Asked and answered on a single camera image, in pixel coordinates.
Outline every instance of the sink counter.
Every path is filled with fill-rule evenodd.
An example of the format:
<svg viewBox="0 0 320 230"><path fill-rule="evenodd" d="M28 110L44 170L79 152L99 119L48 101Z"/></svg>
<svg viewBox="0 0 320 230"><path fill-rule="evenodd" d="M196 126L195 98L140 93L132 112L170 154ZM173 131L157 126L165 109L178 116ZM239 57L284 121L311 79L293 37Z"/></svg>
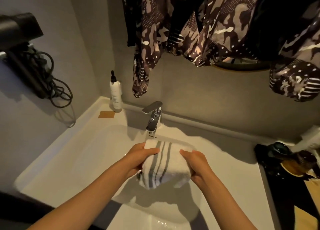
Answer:
<svg viewBox="0 0 320 230"><path fill-rule="evenodd" d="M138 112L138 107L125 105L113 119L98 119L100 111L111 110L109 102L99 98L74 127L67 129L16 179L16 189L58 207L121 159L134 144L145 141L150 116ZM163 114L163 123L155 137L183 141L203 152L253 224L259 230L275 228L254 154L257 142L272 143L272 139L238 132L222 135L227 130L211 126L209 131L208 125L203 125L207 130L196 128L199 122L172 115ZM193 182L180 189L168 182L148 191L138 185L135 177L123 184L94 224L108 230L219 229Z"/></svg>

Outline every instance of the sink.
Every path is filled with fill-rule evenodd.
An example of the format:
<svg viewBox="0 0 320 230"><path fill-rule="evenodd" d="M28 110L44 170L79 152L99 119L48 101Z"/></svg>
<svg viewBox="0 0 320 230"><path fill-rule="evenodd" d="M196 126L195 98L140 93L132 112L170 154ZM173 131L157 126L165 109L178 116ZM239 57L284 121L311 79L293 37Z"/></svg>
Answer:
<svg viewBox="0 0 320 230"><path fill-rule="evenodd" d="M124 104L113 119L98 119L100 111L110 110L109 103L107 98L95 102L74 127L16 179L16 189L58 207L121 159L134 144L150 139L145 131L150 115L142 114L138 107ZM255 143L194 127L198 122L187 119L166 114L162 118L163 125L152 135L154 139L181 143L204 153L253 224L259 230L274 229L254 156ZM179 189L173 188L174 184L169 181L146 190L134 176L116 192L94 224L107 230L219 229L198 187L192 181Z"/></svg>

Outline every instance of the cable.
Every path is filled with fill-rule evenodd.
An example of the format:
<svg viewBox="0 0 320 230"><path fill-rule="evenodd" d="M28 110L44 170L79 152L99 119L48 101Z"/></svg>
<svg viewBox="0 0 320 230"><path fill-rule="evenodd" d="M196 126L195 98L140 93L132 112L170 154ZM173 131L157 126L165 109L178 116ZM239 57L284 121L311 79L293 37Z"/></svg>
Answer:
<svg viewBox="0 0 320 230"><path fill-rule="evenodd" d="M33 53L29 51L25 51L24 53L27 56L26 58L29 60L29 62L36 65L38 74L40 75L42 81L46 84L46 87L48 89L48 96L49 96L48 99L50 99L52 105L55 107L64 108L69 106L72 102L73 94L70 87L65 82L53 77L52 75L52 72L54 70L53 58L51 57L50 54L46 52L38 51L34 48L32 48L32 50L33 50ZM41 55L47 56L51 61L51 67L48 70L46 69L47 60L45 58L42 58ZM69 91L69 94L65 92L64 87L57 86L55 81L65 85L65 87ZM58 97L65 101L68 101L68 103L64 106L57 105L56 103L54 103L53 99Z"/></svg>

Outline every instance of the camouflage jacket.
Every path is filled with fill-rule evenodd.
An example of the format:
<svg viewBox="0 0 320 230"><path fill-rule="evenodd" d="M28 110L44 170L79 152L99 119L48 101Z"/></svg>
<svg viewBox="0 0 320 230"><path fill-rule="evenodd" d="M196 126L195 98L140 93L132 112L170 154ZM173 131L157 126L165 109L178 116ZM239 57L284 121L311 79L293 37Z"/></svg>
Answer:
<svg viewBox="0 0 320 230"><path fill-rule="evenodd" d="M128 13L134 13L136 22L134 95L146 93L149 72L163 52L182 55L198 67L213 65L226 57L259 59L259 52L247 36L253 17L259 15L255 8L262 2L123 0L126 20ZM280 42L278 58L270 69L270 88L307 101L320 91L320 1L310 0L302 13L297 20L299 25L294 25L294 31L287 32Z"/></svg>

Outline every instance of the white towel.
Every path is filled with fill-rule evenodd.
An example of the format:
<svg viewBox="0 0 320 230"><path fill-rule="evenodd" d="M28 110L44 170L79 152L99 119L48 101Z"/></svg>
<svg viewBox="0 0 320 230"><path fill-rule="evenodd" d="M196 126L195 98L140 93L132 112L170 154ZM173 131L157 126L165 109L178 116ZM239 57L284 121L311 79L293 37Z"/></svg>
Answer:
<svg viewBox="0 0 320 230"><path fill-rule="evenodd" d="M179 151L180 149L192 151L192 149L178 143L146 141L145 148L154 147L159 148L160 152L148 157L143 163L142 171L138 175L139 184L146 189L155 189L161 183L175 177L178 178L178 183L174 185L174 188L180 188L189 182L191 170Z"/></svg>

